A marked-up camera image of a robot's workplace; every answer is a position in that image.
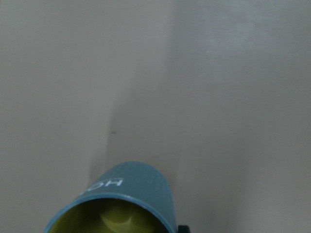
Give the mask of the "teal cup yellow inside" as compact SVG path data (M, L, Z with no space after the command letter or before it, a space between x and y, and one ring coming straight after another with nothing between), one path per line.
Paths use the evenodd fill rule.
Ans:
M189 233L177 225L170 185L151 165L112 167L61 209L46 233Z

